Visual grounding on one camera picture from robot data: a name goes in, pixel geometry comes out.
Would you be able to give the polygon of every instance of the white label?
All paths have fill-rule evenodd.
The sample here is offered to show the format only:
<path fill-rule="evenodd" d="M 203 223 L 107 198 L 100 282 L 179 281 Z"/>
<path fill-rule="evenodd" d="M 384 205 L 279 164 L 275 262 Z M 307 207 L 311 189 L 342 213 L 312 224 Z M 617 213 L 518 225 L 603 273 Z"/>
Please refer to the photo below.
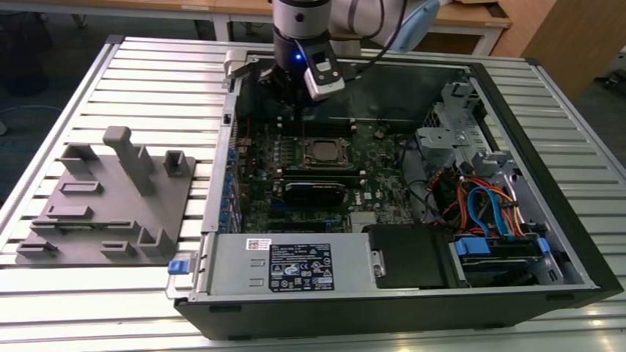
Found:
<path fill-rule="evenodd" d="M 509 24 L 507 23 L 499 23 L 499 22 L 487 22 L 487 23 L 485 23 L 485 26 L 507 28 Z"/>
<path fill-rule="evenodd" d="M 183 10 L 202 10 L 208 11 L 208 6 L 182 5 Z"/>
<path fill-rule="evenodd" d="M 271 238 L 248 238 L 246 240 L 246 250 L 268 251 L 271 244 L 272 244 Z"/>

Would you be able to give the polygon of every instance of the barcode sticker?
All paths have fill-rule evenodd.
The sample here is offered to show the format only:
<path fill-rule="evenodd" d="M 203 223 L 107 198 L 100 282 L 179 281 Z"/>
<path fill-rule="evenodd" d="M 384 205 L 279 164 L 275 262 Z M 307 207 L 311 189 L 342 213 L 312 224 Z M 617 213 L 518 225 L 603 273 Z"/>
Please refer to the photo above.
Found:
<path fill-rule="evenodd" d="M 200 10 L 208 11 L 208 6 L 194 6 L 194 5 L 182 5 L 183 10 Z"/>
<path fill-rule="evenodd" d="M 271 238 L 248 238 L 246 240 L 247 251 L 268 251 L 272 244 Z"/>

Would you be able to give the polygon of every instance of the blue cable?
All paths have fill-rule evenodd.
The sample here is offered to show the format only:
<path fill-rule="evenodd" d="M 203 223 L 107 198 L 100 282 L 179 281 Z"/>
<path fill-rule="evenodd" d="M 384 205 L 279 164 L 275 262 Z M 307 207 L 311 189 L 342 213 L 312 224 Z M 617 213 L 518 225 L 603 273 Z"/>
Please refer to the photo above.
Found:
<path fill-rule="evenodd" d="M 478 191 L 485 191 L 487 193 L 489 198 L 491 200 L 493 217 L 497 221 L 498 232 L 502 236 L 509 236 L 507 225 L 505 224 L 505 221 L 502 221 L 502 216 L 499 215 L 499 204 L 498 204 L 497 195 L 491 192 L 489 188 L 477 187 L 470 191 L 470 194 L 467 195 L 467 212 L 470 214 L 471 219 L 485 231 L 485 236 L 489 237 L 489 227 L 487 225 L 482 223 L 482 221 L 478 219 L 477 215 L 474 214 L 474 196 Z"/>

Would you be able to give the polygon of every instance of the table leg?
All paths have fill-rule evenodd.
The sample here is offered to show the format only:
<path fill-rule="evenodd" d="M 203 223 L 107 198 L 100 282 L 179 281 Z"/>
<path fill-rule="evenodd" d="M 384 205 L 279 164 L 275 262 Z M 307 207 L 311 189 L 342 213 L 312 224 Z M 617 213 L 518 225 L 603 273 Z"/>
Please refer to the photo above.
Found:
<path fill-rule="evenodd" d="M 214 27 L 215 27 L 215 39 L 219 42 L 230 42 L 232 40 L 232 24 L 226 13 L 215 13 Z"/>
<path fill-rule="evenodd" d="M 71 17 L 73 18 L 76 26 L 79 27 L 79 29 L 87 28 L 87 22 L 85 22 L 87 15 L 76 15 L 75 13 L 72 13 Z"/>
<path fill-rule="evenodd" d="M 478 41 L 477 47 L 474 48 L 473 55 L 489 56 L 491 55 L 491 50 L 497 46 L 499 35 L 502 34 L 502 28 L 490 28 L 486 29 L 485 34 Z"/>

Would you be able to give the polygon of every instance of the cpu socket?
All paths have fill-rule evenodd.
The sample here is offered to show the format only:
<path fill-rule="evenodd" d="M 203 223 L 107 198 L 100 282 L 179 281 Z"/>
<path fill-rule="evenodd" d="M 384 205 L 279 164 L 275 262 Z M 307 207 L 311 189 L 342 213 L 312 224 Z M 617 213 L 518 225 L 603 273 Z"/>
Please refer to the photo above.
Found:
<path fill-rule="evenodd" d="M 347 141 L 339 139 L 304 139 L 303 166 L 311 169 L 348 169 Z"/>

